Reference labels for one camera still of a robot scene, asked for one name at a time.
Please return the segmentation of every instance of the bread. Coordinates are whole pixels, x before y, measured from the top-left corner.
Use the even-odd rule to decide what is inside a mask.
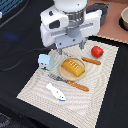
[[[85,72],[85,68],[76,63],[71,58],[65,60],[61,66],[76,77],[79,77],[83,72]]]

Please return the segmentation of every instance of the white fish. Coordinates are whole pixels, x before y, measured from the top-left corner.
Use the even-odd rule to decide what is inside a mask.
[[[51,91],[51,93],[53,94],[53,96],[56,99],[58,99],[60,101],[65,101],[66,100],[64,94],[59,89],[53,87],[51,83],[47,84],[46,88]]]

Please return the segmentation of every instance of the table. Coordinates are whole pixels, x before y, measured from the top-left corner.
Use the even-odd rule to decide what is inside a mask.
[[[31,0],[22,13],[0,28],[0,69],[13,66],[29,50],[43,47],[40,13],[52,5],[52,0]],[[92,36],[89,39],[119,47],[96,128],[127,128],[128,45],[100,37]],[[13,70],[0,72],[0,104],[49,128],[75,128],[16,98],[38,68],[39,54],[33,52]]]
[[[128,7],[127,4],[120,4],[107,1],[92,0],[89,1],[87,6],[93,5],[94,3],[110,3],[111,9],[108,11],[105,23],[101,25],[100,31],[95,35],[110,40],[128,43],[128,31],[124,30],[120,24],[121,12]]]

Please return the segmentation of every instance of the brown spoon handle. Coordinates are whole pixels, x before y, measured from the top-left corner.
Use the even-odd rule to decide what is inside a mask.
[[[93,59],[89,59],[89,58],[85,58],[85,57],[82,57],[81,58],[83,61],[86,61],[86,62],[89,62],[89,63],[93,63],[93,64],[97,64],[97,65],[100,65],[101,62],[100,61],[97,61],[97,60],[93,60]]]

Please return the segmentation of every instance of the knife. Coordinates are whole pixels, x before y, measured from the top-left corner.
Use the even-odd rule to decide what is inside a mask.
[[[69,53],[66,53],[66,52],[62,52],[64,55],[67,55],[69,57],[76,57],[74,55],[71,55]],[[100,65],[101,62],[100,61],[97,61],[97,60],[93,60],[93,59],[89,59],[89,58],[85,58],[85,57],[80,57],[83,61],[86,61],[86,62],[89,62],[89,63],[93,63],[93,64],[97,64],[97,65]]]

